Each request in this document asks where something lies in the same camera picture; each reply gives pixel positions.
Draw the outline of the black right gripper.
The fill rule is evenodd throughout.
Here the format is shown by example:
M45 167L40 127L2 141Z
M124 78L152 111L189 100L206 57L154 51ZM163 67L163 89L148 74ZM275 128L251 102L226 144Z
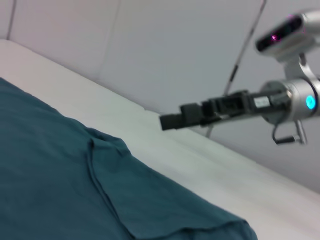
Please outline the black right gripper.
M185 103L179 108L181 113L159 116L163 131L284 113L288 110L288 94L281 90L255 93L242 90L201 102Z

